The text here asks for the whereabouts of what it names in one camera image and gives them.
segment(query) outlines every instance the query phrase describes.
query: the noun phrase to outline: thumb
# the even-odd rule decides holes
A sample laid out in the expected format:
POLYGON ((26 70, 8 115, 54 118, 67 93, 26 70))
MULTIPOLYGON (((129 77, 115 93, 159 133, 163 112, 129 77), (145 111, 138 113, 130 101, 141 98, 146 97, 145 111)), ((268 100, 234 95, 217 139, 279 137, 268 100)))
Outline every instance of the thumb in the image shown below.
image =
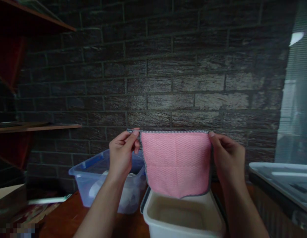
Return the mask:
POLYGON ((214 132, 209 133, 209 138, 214 148, 222 148, 222 144, 214 132))
POLYGON ((124 145, 124 147, 131 149, 135 143, 135 141, 137 140, 139 135, 139 131, 138 130, 134 130, 132 134, 130 134, 130 136, 127 138, 126 140, 126 144, 124 145))

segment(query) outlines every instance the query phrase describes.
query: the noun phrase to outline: gray plastic lid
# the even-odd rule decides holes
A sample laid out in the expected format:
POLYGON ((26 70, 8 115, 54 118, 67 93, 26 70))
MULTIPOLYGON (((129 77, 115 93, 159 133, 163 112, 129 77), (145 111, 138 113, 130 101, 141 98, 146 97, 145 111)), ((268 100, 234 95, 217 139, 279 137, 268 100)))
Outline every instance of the gray plastic lid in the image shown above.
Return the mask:
POLYGON ((307 213, 307 165, 253 162, 249 167, 307 213))

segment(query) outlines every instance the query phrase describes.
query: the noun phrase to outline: pink cloth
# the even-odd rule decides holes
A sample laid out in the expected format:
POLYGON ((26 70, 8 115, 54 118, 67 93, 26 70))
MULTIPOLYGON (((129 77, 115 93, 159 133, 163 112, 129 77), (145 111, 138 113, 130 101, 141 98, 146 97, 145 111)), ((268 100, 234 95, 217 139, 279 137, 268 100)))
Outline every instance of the pink cloth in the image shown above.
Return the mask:
POLYGON ((142 133, 148 184, 182 198, 208 190, 211 142, 207 133, 142 133))

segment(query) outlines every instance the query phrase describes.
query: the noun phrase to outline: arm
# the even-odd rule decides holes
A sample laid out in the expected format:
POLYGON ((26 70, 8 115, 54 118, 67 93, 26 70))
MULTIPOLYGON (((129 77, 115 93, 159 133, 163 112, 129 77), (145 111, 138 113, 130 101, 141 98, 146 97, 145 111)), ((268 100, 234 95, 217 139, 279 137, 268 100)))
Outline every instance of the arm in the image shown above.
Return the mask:
POLYGON ((231 237, 269 238, 245 182, 245 148, 225 135, 209 133, 222 185, 231 237))
POLYGON ((139 151, 138 131, 121 133, 110 142, 110 169, 103 186, 74 238, 109 238, 125 180, 131 170, 131 153, 139 151))

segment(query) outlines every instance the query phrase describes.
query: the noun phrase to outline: fingernail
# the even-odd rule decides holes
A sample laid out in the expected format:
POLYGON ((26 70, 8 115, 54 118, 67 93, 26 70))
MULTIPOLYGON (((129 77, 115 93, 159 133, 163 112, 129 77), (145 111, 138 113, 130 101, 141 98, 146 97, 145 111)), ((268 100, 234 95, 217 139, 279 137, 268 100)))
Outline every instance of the fingernail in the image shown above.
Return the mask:
POLYGON ((135 136, 138 136, 138 135, 139 135, 139 131, 138 131, 138 130, 134 130, 134 131, 133 131, 133 134, 134 134, 135 136))

